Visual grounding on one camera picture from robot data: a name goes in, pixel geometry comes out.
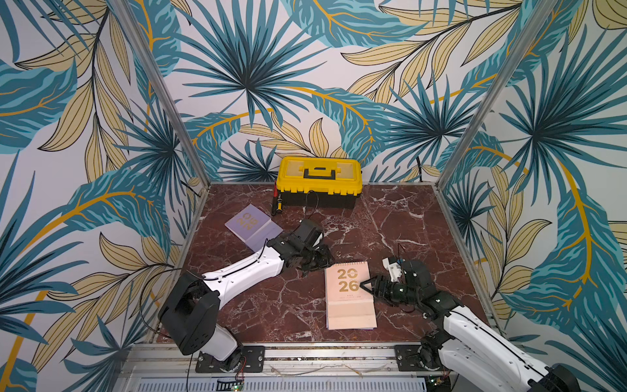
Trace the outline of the pink calendar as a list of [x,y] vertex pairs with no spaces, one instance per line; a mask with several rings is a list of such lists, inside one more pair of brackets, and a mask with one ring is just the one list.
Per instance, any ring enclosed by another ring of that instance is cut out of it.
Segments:
[[373,296],[360,286],[368,279],[370,271],[366,261],[339,263],[325,269],[329,330],[377,327]]

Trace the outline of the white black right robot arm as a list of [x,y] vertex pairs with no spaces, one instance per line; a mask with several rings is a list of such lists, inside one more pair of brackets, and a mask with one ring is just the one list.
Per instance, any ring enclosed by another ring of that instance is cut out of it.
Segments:
[[578,391],[574,374],[549,366],[508,341],[450,292],[436,287],[421,261],[402,261],[398,282],[378,275],[360,287],[391,306],[408,305],[436,329],[419,344],[396,346],[398,368],[449,370],[482,391]]

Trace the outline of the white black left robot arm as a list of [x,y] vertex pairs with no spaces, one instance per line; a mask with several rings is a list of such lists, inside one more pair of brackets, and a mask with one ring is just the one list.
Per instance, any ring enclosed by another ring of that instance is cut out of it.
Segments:
[[323,243],[323,228],[303,220],[291,232],[264,241],[263,248],[230,266],[205,274],[181,274],[158,318],[183,355],[208,354],[222,363],[238,360],[241,345],[218,325],[220,310],[256,284],[296,268],[324,270],[334,259]]

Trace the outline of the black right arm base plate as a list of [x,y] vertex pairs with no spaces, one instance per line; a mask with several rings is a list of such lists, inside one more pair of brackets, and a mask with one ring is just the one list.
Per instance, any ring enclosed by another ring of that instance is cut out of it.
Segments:
[[449,372],[440,358],[439,347],[429,344],[394,346],[394,356],[400,372]]

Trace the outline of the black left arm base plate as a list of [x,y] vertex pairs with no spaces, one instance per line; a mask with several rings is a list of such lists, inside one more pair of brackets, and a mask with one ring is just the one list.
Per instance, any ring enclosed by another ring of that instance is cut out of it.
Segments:
[[197,373],[261,373],[265,361],[264,346],[238,347],[227,359],[220,361],[210,354],[200,352],[195,372]]

